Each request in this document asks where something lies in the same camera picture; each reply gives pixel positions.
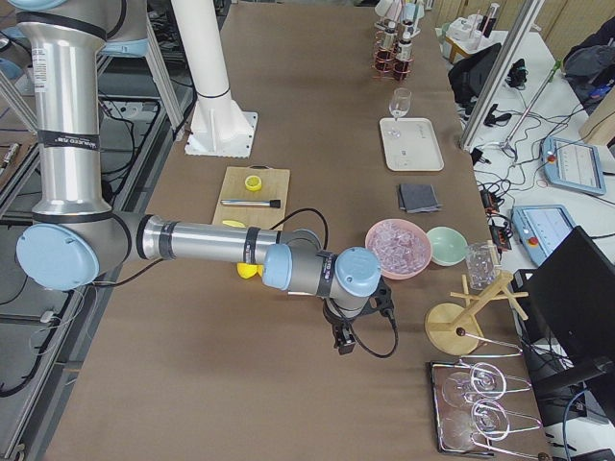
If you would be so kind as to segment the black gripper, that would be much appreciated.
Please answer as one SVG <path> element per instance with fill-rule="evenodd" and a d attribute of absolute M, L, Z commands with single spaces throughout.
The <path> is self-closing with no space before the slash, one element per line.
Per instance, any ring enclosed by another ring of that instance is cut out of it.
<path fill-rule="evenodd" d="M 366 346 L 354 330 L 353 322 L 356 318 L 378 312 L 386 318 L 395 332 L 394 303 L 392 291 L 385 281 L 380 281 L 375 292 L 365 302 L 358 315 L 353 318 L 347 317 L 341 307 L 331 299 L 323 301 L 323 315 L 332 327 L 333 347 L 340 355 L 351 353 L 356 344 L 359 344 L 370 355 L 379 355 Z"/>

